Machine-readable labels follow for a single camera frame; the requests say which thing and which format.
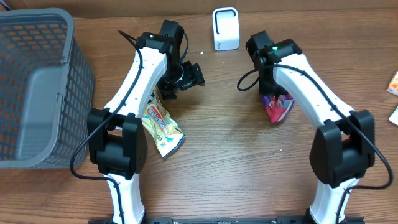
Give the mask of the yellow snack packet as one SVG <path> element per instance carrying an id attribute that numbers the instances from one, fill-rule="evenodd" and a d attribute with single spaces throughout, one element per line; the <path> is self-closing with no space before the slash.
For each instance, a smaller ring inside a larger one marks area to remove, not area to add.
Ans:
<path id="1" fill-rule="evenodd" d="M 177 151 L 185 140 L 185 134 L 163 107 L 157 88 L 144 110 L 142 124 L 154 138 L 155 146 L 164 159 Z"/>

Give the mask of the red purple pantyliner pack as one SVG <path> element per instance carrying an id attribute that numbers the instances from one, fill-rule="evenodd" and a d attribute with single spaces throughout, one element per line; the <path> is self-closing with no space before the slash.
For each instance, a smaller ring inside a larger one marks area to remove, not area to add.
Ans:
<path id="1" fill-rule="evenodd" d="M 271 123 L 283 122 L 294 107 L 295 101 L 290 94 L 260 95 L 265 112 Z"/>

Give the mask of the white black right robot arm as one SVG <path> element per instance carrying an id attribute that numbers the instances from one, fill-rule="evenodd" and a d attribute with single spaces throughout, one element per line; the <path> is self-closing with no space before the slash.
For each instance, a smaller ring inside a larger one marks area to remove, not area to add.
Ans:
<path id="1" fill-rule="evenodd" d="M 370 112 L 340 100 L 292 39 L 275 43 L 262 31 L 250 37 L 246 50 L 259 72 L 259 93 L 272 99 L 289 94 L 316 129 L 309 160 L 318 185 L 303 223 L 364 223 L 362 217 L 347 217 L 345 207 L 349 188 L 374 165 Z"/>

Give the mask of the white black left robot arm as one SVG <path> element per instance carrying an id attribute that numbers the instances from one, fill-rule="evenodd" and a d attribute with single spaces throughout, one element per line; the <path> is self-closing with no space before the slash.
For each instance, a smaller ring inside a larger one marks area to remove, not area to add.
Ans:
<path id="1" fill-rule="evenodd" d="M 205 79 L 197 63 L 184 61 L 180 46 L 187 35 L 175 21 L 165 20 L 160 32 L 144 32 L 133 38 L 122 36 L 135 48 L 130 71 L 113 98 L 101 109 L 91 109 L 87 119 L 89 157 L 107 181 L 114 207 L 109 223 L 143 223 L 146 215 L 139 190 L 139 173 L 147 156 L 144 120 L 164 131 L 160 138 L 166 155 L 185 139 L 181 130 L 167 127 L 156 107 L 156 94 L 175 99 L 179 90 L 203 86 Z"/>

